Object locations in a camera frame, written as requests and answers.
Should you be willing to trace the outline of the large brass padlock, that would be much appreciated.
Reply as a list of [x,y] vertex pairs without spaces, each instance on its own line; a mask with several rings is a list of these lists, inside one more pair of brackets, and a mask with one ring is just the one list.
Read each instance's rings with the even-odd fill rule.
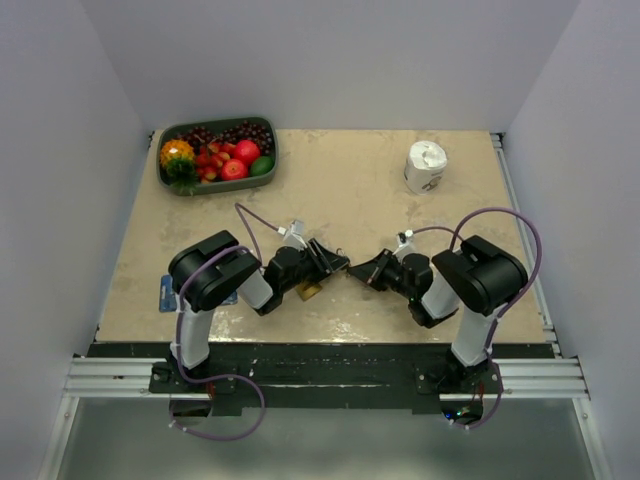
[[322,286],[315,282],[303,282],[296,286],[295,291],[303,302],[308,301],[322,290]]

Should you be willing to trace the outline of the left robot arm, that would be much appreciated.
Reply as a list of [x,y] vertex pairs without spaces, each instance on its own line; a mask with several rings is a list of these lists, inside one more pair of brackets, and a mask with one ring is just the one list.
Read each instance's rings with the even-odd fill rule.
[[295,228],[284,232],[284,245],[268,262],[261,260],[227,230],[178,253],[168,273],[178,296],[178,321],[170,350],[178,361],[173,382],[185,392],[207,380],[203,364],[210,355],[208,335],[216,308],[235,293],[259,315],[278,308],[284,295],[301,285],[315,285],[346,268],[347,256],[316,239],[304,240]]

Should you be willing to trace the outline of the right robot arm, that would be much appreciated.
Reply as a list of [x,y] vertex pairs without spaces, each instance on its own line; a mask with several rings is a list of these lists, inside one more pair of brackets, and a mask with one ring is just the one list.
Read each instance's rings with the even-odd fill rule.
[[405,298],[421,327],[431,329],[463,313],[444,365],[432,375],[440,387],[459,393],[480,382],[500,312],[529,280],[516,257],[478,235],[464,240],[458,250],[447,249],[432,258],[400,235],[396,250],[384,249],[347,271],[376,291],[391,290]]

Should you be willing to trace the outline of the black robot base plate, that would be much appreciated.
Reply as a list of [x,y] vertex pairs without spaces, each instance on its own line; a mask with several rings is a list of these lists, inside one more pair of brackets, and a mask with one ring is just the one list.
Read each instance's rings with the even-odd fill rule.
[[97,343],[84,357],[94,375],[139,391],[212,402],[217,416],[245,408],[408,410],[439,414],[499,382],[487,365],[446,379],[444,344],[213,343],[198,367],[178,368],[165,343]]

